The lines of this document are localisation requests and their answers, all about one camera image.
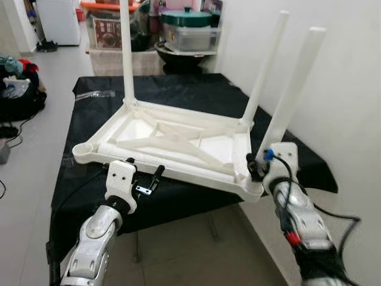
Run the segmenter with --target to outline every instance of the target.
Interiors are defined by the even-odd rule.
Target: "white wall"
[[[38,37],[30,24],[23,0],[0,0],[11,24],[18,51],[29,54],[36,49]]]
[[[11,24],[5,13],[5,8],[0,1],[0,53],[19,57],[18,46],[13,35]]]
[[[309,26],[328,28],[289,130],[329,164],[339,194],[311,191],[327,209],[353,213],[362,225],[346,246],[351,278],[381,285],[380,1],[225,0],[216,58],[222,72],[249,94],[264,57],[277,13],[290,11],[279,53],[260,106],[274,111]],[[271,198],[242,204],[275,262],[292,285],[298,268],[279,230]],[[326,219],[336,242],[347,222]]]

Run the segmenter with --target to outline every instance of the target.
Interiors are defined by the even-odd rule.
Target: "table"
[[[221,74],[138,76],[134,77],[134,87],[138,100],[237,118],[243,115],[248,102],[248,97]],[[110,89],[115,90],[115,97],[84,98],[74,105],[51,204],[54,213],[68,194],[77,190],[57,212],[55,223],[51,225],[51,241],[59,261],[74,246],[82,223],[105,201],[106,192],[107,173],[100,172],[102,166],[98,163],[77,164],[71,149],[87,141],[122,105],[123,78],[81,77],[73,89],[75,96]],[[253,153],[257,152],[270,119],[265,111],[258,108],[251,132]],[[283,140],[295,142],[298,146],[301,168],[298,179],[303,186],[338,191],[335,179],[322,158],[289,132]],[[151,178],[144,173],[136,176],[141,186],[148,186]],[[123,222],[119,233],[138,231],[240,201],[236,194],[163,178],[152,197],[138,202],[137,211]]]

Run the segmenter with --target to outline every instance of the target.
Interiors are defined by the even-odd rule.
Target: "electrical cable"
[[[52,213],[52,219],[51,219],[51,225],[54,224],[54,221],[55,221],[55,218],[57,216],[57,213],[59,210],[61,210],[61,208],[65,205],[65,203],[77,192],[79,191],[80,189],[82,189],[85,185],[87,185],[89,182],[91,182],[92,180],[94,180],[98,175],[100,175],[101,173],[103,172],[103,170],[101,171],[98,171],[96,172],[93,176],[91,176],[89,179],[87,179],[86,181],[84,181],[84,183],[82,183],[81,185],[79,185],[77,188],[75,188],[74,190],[72,190],[68,196],[66,196],[65,199],[63,199],[59,205],[57,206],[57,208],[55,209],[55,211]]]
[[[21,132],[23,131],[23,125],[24,125],[25,123],[27,123],[28,121],[32,120],[33,118],[35,118],[36,115],[37,115],[37,113],[34,114],[34,115],[32,115],[31,117],[29,117],[29,118],[26,119],[25,121],[23,121],[23,122],[20,124],[20,126],[18,127],[18,133],[16,134],[16,136],[15,136],[15,137],[12,137],[12,138],[10,138],[10,139],[8,139],[8,140],[7,140],[7,143],[9,143],[9,142],[15,140],[17,137],[19,137],[19,136],[21,135]]]
[[[273,158],[277,159],[278,161],[280,161],[283,165],[285,165],[287,171],[288,171],[288,175],[289,175],[289,185],[288,185],[288,192],[287,192],[287,199],[286,199],[286,203],[285,205],[283,206],[283,210],[287,210],[287,206],[288,204],[290,203],[290,194],[291,194],[291,184],[292,184],[292,171],[291,171],[291,167],[290,165],[288,165],[288,163],[286,161],[284,161],[284,159],[278,157],[278,156],[275,156],[273,155]]]
[[[302,192],[306,195],[307,194],[307,191],[306,189],[301,185],[299,184],[298,182],[295,182],[302,190]],[[351,234],[351,232],[356,228],[356,226],[361,222],[361,218],[358,217],[358,216],[345,216],[345,215],[342,215],[342,214],[337,214],[337,213],[331,213],[325,209],[323,209],[322,207],[319,207],[317,204],[314,203],[314,207],[315,209],[321,211],[322,213],[325,213],[326,215],[328,216],[331,216],[331,217],[335,217],[337,219],[349,219],[349,220],[352,220],[352,223],[349,225],[349,227],[347,227],[347,229],[345,230],[344,234],[343,234],[343,237],[341,238],[340,240],[340,243],[339,243],[339,249],[338,249],[338,255],[339,255],[339,258],[341,259],[341,262],[343,263],[344,265],[344,262],[343,262],[343,252],[344,252],[344,246],[345,246],[345,243],[346,241],[348,240],[349,238],[349,235]]]
[[[280,161],[286,167],[286,169],[287,169],[287,171],[289,173],[289,191],[288,191],[288,195],[287,195],[285,206],[283,208],[283,209],[285,209],[287,207],[287,205],[289,204],[290,192],[291,192],[291,183],[297,184],[305,195],[308,196],[308,194],[307,194],[307,190],[300,183],[295,182],[295,181],[292,180],[292,172],[291,172],[290,165],[288,165],[288,163],[286,161],[284,161],[284,159],[282,159],[282,158],[280,158],[278,156],[273,156],[273,157],[275,159],[277,159],[278,161]],[[344,252],[344,248],[345,248],[345,243],[348,240],[348,238],[349,238],[350,234],[352,233],[352,231],[361,222],[361,218],[357,217],[357,216],[345,216],[345,215],[342,215],[342,214],[331,213],[331,212],[323,209],[322,207],[316,205],[315,203],[314,203],[314,207],[317,210],[321,211],[322,213],[324,213],[324,214],[326,214],[328,216],[335,217],[335,218],[338,218],[338,219],[350,219],[350,220],[353,221],[349,225],[349,227],[347,227],[347,229],[344,232],[344,234],[343,234],[343,236],[342,236],[342,238],[340,240],[340,243],[339,243],[338,256],[339,256],[339,259],[340,259],[340,261],[341,261],[341,263],[343,265],[343,268],[345,269],[344,260],[343,260],[343,252]],[[322,270],[324,270],[326,273],[331,273],[332,272],[325,265],[322,265],[318,261],[316,261],[316,262],[317,262],[317,264],[319,264],[320,268],[322,268]],[[349,285],[358,286],[358,284],[356,282],[350,280],[347,276],[340,277],[340,279],[343,280],[344,282],[348,283]]]
[[[3,190],[2,194],[0,195],[0,199],[1,199],[5,195],[5,192],[7,191],[7,187],[5,186],[5,184],[3,183],[2,180],[0,180],[0,184],[4,187],[4,190]]]
[[[20,142],[15,144],[15,145],[10,146],[10,149],[12,149],[13,147],[19,146],[23,142],[23,137],[21,135],[19,135],[19,138],[20,138]]]
[[[49,227],[49,241],[47,244],[51,244],[53,243],[53,226],[55,224],[55,220],[56,220],[56,217],[57,217],[57,213],[59,212],[59,210],[61,210],[61,208],[65,205],[65,203],[77,192],[79,191],[80,189],[82,189],[85,185],[87,185],[89,182],[91,182],[92,180],[94,180],[98,175],[100,175],[104,170],[101,170],[101,171],[98,171],[96,172],[93,176],[91,176],[89,179],[87,179],[86,181],[84,181],[84,183],[82,183],[81,185],[79,185],[77,188],[75,188],[74,190],[72,190],[68,196],[66,196],[66,198],[64,198],[57,206],[57,208],[55,209],[54,212],[52,212],[51,214],[51,222],[50,222],[50,227]],[[55,257],[54,255],[52,256],[49,256],[48,254],[48,257],[49,257],[49,260],[51,260],[52,262],[51,263],[54,263],[56,267],[58,267],[58,273],[60,272],[60,263],[55,261]],[[49,271],[50,271],[50,279],[53,279],[55,280],[56,279],[56,276],[54,274],[54,270],[53,270],[53,267],[52,265],[50,265],[49,267]]]

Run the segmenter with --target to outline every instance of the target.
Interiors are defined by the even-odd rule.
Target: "robotic arm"
[[[298,153],[294,143],[271,144],[265,155],[264,171],[260,176],[253,156],[247,157],[248,169],[258,184],[273,196],[280,228],[300,267],[303,286],[355,285],[346,278],[330,233],[297,181]],[[132,197],[134,160],[113,161],[106,181],[106,203],[84,222],[79,242],[61,280],[62,286],[101,286],[108,266],[109,249],[123,220],[137,207]],[[148,189],[136,190],[149,195],[155,189],[164,166],[159,166]]]
[[[248,156],[248,167],[254,161]],[[293,249],[304,286],[353,285],[323,219],[298,183],[298,150],[294,143],[271,144],[264,157],[265,191],[273,196],[280,228]]]
[[[107,175],[106,203],[84,222],[79,242],[71,255],[61,285],[101,286],[112,247],[123,219],[136,210],[132,197],[133,160],[113,161]]]

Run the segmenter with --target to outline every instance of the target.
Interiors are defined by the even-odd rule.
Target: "white refrigerator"
[[[78,46],[78,0],[37,0],[36,3],[46,40],[59,45]]]

